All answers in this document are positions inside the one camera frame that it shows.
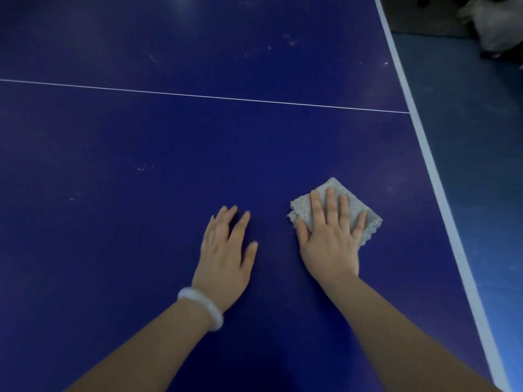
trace hand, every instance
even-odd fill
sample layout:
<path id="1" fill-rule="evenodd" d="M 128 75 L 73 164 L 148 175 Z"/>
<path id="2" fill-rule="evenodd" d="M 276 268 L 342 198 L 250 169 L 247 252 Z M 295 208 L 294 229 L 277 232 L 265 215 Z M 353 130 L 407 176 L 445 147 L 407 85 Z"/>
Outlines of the hand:
<path id="1" fill-rule="evenodd" d="M 340 215 L 334 198 L 334 189 L 327 189 L 327 221 L 316 191 L 311 192 L 314 231 L 309 236 L 307 225 L 296 220 L 297 238 L 301 257 L 310 274 L 324 287 L 339 275 L 359 274 L 358 247 L 367 218 L 366 212 L 358 215 L 354 231 L 350 232 L 349 202 L 346 195 L 339 196 Z"/>
<path id="2" fill-rule="evenodd" d="M 224 206 L 216 218 L 211 217 L 201 244 L 200 261 L 193 277 L 193 289 L 203 293 L 224 313 L 242 295 L 254 264 L 258 243 L 245 250 L 242 242 L 251 214 L 245 212 L 229 237 L 229 223 L 238 211 Z"/>

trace white bag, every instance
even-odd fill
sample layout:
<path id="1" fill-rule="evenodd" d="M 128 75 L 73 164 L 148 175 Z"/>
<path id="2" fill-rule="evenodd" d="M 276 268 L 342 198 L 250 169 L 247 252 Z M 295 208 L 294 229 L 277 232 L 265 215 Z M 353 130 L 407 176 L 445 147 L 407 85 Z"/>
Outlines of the white bag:
<path id="1" fill-rule="evenodd" d="M 470 0 L 458 18 L 464 24 L 474 22 L 486 51 L 503 52 L 523 42 L 523 0 Z"/>

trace thick white edge line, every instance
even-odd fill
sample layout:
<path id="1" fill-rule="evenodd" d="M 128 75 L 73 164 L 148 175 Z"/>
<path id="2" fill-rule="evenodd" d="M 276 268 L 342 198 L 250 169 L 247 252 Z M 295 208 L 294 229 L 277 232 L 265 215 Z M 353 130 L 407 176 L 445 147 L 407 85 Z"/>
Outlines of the thick white edge line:
<path id="1" fill-rule="evenodd" d="M 219 96 L 204 96 L 204 95 L 193 95 L 193 94 L 186 94 L 186 93 L 139 91 L 139 90 L 135 90 L 135 89 L 90 87 L 90 86 L 87 86 L 87 85 L 56 84 L 56 83 L 53 83 L 53 82 L 23 81 L 23 80 L 11 80 L 11 79 L 5 79 L 5 78 L 0 78 L 0 82 L 15 82 L 15 83 L 18 83 L 18 84 L 50 85 L 50 86 L 53 86 L 53 87 L 101 89 L 101 90 L 104 90 L 104 91 L 150 93 L 150 94 L 161 94 L 161 95 L 169 95 L 169 96 L 184 96 L 184 97 L 187 97 L 187 98 L 238 100 L 238 101 L 241 101 L 241 102 L 272 103 L 272 104 L 275 104 L 275 105 L 293 105 L 293 106 L 323 107 L 323 108 L 328 108 L 328 109 L 377 111 L 377 112 L 380 112 L 380 113 L 396 113 L 396 114 L 408 114 L 409 113 L 408 111 L 360 109 L 360 108 L 357 108 L 357 107 L 342 107 L 342 106 L 327 106 L 327 105 L 308 105 L 306 103 L 276 102 L 276 101 L 271 101 L 271 100 L 255 100 L 255 99 L 223 98 L 223 97 L 219 97 Z"/>
<path id="2" fill-rule="evenodd" d="M 452 212 L 450 211 L 450 206 L 445 196 L 445 191 L 443 190 L 443 185 L 439 179 L 439 174 L 434 163 L 434 158 L 430 152 L 430 147 L 427 142 L 427 137 L 425 136 L 425 131 L 423 130 L 422 122 L 419 118 L 414 99 L 412 98 L 411 90 L 409 88 L 409 83 L 403 71 L 401 65 L 400 57 L 398 56 L 396 45 L 394 44 L 394 39 L 392 39 L 392 33 L 387 23 L 387 18 L 383 12 L 383 7 L 380 0 L 374 0 L 376 7 L 378 9 L 378 14 L 380 16 L 381 24 L 385 32 L 385 37 L 387 38 L 387 43 L 389 44 L 389 49 L 392 55 L 392 60 L 394 61 L 394 66 L 396 67 L 397 75 L 400 78 L 400 84 L 403 89 L 403 95 L 407 101 L 407 106 L 411 113 L 412 123 L 416 131 L 416 136 L 418 138 L 419 146 L 422 150 L 423 159 L 427 166 L 428 175 L 436 194 L 436 200 L 438 202 L 439 210 L 441 216 L 443 217 L 443 222 L 445 223 L 445 228 L 449 236 L 450 245 L 454 253 L 455 261 L 458 265 L 458 270 L 461 275 L 461 281 L 465 288 L 465 293 L 469 301 L 470 307 L 472 309 L 472 315 L 474 316 L 474 321 L 476 323 L 476 328 L 480 335 L 481 344 L 485 352 L 485 356 L 488 362 L 488 367 L 490 368 L 492 379 L 494 384 L 501 390 L 505 392 L 510 392 L 510 385 L 507 380 L 507 375 L 505 374 L 505 369 L 503 368 L 503 363 L 501 361 L 500 353 L 497 349 L 494 337 L 492 336 L 492 331 L 488 324 L 487 316 L 485 310 L 483 309 L 483 304 L 480 299 L 478 292 L 478 287 L 472 276 L 472 271 L 470 270 L 469 262 L 467 261 L 467 256 L 463 245 L 461 243 L 458 230 L 454 223 L 454 218 L 452 217 Z"/>

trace towel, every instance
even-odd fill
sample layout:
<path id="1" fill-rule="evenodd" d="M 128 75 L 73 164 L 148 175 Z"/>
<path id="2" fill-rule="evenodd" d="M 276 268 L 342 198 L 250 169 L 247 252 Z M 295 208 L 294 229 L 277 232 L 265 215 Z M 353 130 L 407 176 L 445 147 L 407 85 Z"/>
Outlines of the towel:
<path id="1" fill-rule="evenodd" d="M 326 183 L 323 183 L 318 188 L 316 188 L 316 191 L 318 195 L 320 196 L 320 201 L 322 202 L 323 209 L 326 209 L 325 207 L 325 196 L 327 194 L 327 189 L 329 187 L 334 188 L 335 197 L 336 197 L 336 204 L 339 208 L 339 202 L 338 197 L 340 194 L 347 195 L 349 199 L 349 210 L 350 210 L 350 230 L 352 231 L 356 225 L 356 220 L 358 218 L 358 215 L 363 210 L 367 211 L 367 221 L 365 222 L 365 228 L 363 229 L 363 234 L 361 236 L 360 246 L 363 246 L 369 239 L 372 234 L 376 232 L 378 227 L 381 225 L 383 219 L 378 216 L 372 209 L 370 209 L 367 205 L 365 205 L 362 201 L 356 198 L 354 194 L 352 194 L 349 190 L 347 190 L 343 185 L 336 180 L 334 177 L 331 177 L 326 181 Z M 294 221 L 297 218 L 301 218 L 305 224 L 307 224 L 307 227 L 310 232 L 314 230 L 313 220 L 312 220 L 312 209 L 311 209 L 311 199 L 309 194 L 302 195 L 301 197 L 296 198 L 294 201 L 291 202 L 291 213 L 287 215 L 289 219 L 291 220 L 291 223 L 294 224 Z"/>

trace person's right arm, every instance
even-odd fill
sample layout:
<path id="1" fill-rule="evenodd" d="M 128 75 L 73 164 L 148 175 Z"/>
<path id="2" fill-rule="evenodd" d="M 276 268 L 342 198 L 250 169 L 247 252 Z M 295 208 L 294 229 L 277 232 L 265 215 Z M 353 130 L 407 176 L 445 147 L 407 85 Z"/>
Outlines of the person's right arm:
<path id="1" fill-rule="evenodd" d="M 350 231 L 347 197 L 327 191 L 327 214 L 311 193 L 314 232 L 296 220 L 300 251 L 312 277 L 350 324 L 365 355 L 387 392 L 498 392 L 422 332 L 374 289 L 359 279 L 358 245 L 366 214 Z"/>

